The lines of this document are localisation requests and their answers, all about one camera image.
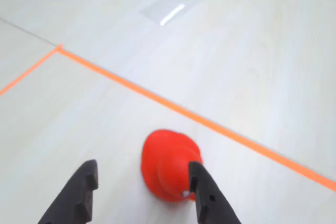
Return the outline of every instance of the wooden floor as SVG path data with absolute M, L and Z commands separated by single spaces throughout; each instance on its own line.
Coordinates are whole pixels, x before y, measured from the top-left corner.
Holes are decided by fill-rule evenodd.
M 0 0 L 4 222 L 36 223 L 76 168 L 95 158 L 92 223 L 197 223 L 194 203 L 167 205 L 142 181 L 144 139 L 164 128 L 197 142 L 243 224 L 335 223 L 336 2 L 202 0 L 160 26 L 143 14 L 158 1 Z M 58 44 L 332 186 L 58 51 L 44 58 Z

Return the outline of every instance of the red object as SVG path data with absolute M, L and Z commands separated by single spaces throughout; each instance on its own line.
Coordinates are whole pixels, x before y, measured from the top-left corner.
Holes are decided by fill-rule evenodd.
M 189 190 L 190 161 L 202 163 L 200 149 L 191 138 L 169 130 L 154 131 L 147 137 L 141 157 L 141 172 L 148 189 L 166 201 L 195 200 L 193 194 L 181 194 Z

